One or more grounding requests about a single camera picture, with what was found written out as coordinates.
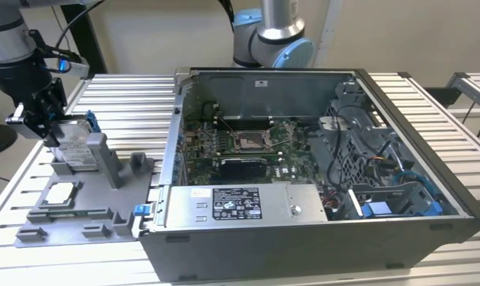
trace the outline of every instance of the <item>metal rail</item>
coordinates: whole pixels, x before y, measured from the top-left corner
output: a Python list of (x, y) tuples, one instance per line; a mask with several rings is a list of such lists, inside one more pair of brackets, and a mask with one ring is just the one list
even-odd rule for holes
[[(372, 74), (409, 122), (480, 201), (480, 141), (413, 79)], [(145, 151), (157, 166), (173, 108), (173, 76), (98, 75), (75, 91), (70, 110), (97, 112), (110, 147), (122, 156)], [(53, 169), (53, 154), (38, 144), (0, 196), (0, 283), (3, 285), (137, 285), (158, 282), (138, 242), (62, 247), (12, 247)], [(154, 172), (149, 200), (158, 197)], [(480, 285), (480, 232), (463, 244), (441, 246), (412, 269), (221, 282), (208, 285)]]
[(456, 73), (447, 86), (457, 88), (480, 105), (480, 73)]

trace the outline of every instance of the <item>motherboard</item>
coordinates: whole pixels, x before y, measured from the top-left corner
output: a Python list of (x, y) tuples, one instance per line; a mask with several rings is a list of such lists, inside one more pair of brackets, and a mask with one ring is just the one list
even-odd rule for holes
[(324, 184), (297, 120), (191, 122), (185, 133), (190, 185)]

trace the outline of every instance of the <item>green circuit board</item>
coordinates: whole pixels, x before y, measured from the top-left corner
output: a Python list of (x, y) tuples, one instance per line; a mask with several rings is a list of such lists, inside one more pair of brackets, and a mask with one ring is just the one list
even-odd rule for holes
[[(217, 130), (210, 124), (193, 123), (186, 132), (186, 168), (190, 185), (324, 183), (318, 165), (305, 142), (304, 127), (296, 122), (273, 122), (265, 130)], [(266, 173), (246, 182), (241, 176), (220, 179), (224, 159), (266, 160)]]

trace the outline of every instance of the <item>power supply label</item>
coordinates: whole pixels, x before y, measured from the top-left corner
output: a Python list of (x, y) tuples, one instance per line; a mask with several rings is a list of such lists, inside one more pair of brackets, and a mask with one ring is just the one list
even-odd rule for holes
[(214, 189), (214, 219), (262, 219), (258, 188)]

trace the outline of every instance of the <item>gray bracket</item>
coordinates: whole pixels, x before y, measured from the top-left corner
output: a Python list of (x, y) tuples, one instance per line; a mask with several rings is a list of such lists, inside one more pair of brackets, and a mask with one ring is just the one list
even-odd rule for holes
[[(55, 174), (28, 212), (15, 247), (137, 240), (131, 231), (133, 210), (146, 203), (154, 160), (145, 153), (133, 153), (129, 160), (118, 160), (106, 140), (102, 133), (93, 133), (87, 138), (98, 171), (73, 172), (65, 163), (53, 163)], [(47, 195), (58, 183), (73, 183), (74, 189), (67, 189), (69, 197), (51, 204)]]

